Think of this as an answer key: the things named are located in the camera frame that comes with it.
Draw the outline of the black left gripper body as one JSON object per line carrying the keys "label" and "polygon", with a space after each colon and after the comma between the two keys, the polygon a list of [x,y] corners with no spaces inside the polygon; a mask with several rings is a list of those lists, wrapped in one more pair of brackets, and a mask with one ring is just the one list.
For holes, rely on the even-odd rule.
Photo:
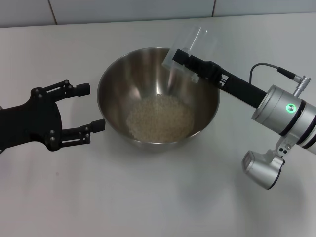
{"label": "black left gripper body", "polygon": [[62,122],[56,101],[63,91],[34,88],[29,100],[0,111],[0,149],[40,142],[49,151],[60,149]]}

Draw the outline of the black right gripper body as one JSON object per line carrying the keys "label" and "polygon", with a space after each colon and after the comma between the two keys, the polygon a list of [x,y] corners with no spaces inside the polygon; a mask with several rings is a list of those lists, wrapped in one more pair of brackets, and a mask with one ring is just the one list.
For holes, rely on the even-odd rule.
{"label": "black right gripper body", "polygon": [[228,76],[221,89],[254,108],[258,108],[267,95],[265,91],[234,75]]}

